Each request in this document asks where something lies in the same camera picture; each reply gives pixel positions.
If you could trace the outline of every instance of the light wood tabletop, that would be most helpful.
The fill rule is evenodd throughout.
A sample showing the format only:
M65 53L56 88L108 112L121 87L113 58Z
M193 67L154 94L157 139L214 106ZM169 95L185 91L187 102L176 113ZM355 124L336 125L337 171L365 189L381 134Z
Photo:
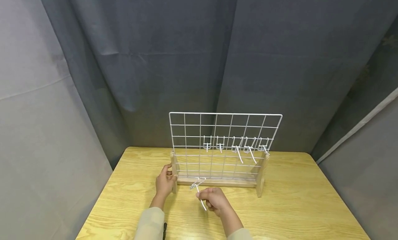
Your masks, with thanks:
M76 239L133 239L170 151L127 148ZM261 198L255 188L222 189L254 239L369 239L309 154L271 152ZM178 185L168 197L166 239L225 239L195 193Z

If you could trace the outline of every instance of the wooden stand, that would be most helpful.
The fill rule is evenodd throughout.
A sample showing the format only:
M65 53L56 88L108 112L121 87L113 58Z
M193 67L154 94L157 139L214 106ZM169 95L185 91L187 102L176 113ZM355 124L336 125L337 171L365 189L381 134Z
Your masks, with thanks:
M177 162L177 158L172 151L170 154L171 162L172 162L172 173L178 175L178 171L180 170L179 164ZM269 155L262 153L262 160L257 162L258 167L253 167L252 172L258 172L255 175L255 180L253 179L223 179L222 174L212 175L211 178L206 178L201 185L204 186L226 186L226 187L255 187L257 191L257 197L261 197L264 182L265 182L265 169L267 167ZM194 182L197 182L196 177L177 177L177 181L173 186L173 193L177 193L177 185L192 185Z

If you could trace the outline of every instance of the gray curtain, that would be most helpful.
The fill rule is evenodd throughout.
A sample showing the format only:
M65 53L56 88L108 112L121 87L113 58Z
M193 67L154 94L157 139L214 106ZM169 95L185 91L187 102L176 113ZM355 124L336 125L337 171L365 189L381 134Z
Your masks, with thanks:
M74 239L112 169L41 1L0 21L0 239Z
M374 240L398 237L398 99L319 164Z
M42 0L112 166L170 111L282 113L272 150L311 152L395 1Z
M398 17L362 69L361 74L312 150L311 154L315 160L321 157L322 159L326 158L325 153L332 146L398 88L397 70Z

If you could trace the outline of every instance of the person's hand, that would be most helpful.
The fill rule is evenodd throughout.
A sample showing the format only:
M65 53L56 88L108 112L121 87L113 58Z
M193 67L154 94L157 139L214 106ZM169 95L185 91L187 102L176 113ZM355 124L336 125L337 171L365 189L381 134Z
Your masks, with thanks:
M196 197L205 200L209 211L214 211L217 216L221 216L224 211L232 209L231 204L219 187L209 187L201 190L196 193Z
M221 188L206 188L199 193L196 193L196 197L206 200L206 205L208 206L209 211L214 211L214 213L220 217L225 236L227 238L233 232L243 228L243 224L240 221L238 214L236 214L232 208Z
M177 175L172 176L172 171L168 171L170 167L172 167L171 163L165 165L159 176L156 177L156 195L164 199L170 195L177 180Z

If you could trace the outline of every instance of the white wire grid rack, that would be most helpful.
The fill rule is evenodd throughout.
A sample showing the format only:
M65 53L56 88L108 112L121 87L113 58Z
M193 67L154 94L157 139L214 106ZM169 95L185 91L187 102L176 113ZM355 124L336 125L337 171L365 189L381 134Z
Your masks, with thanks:
M178 177L255 180L282 114L170 112Z

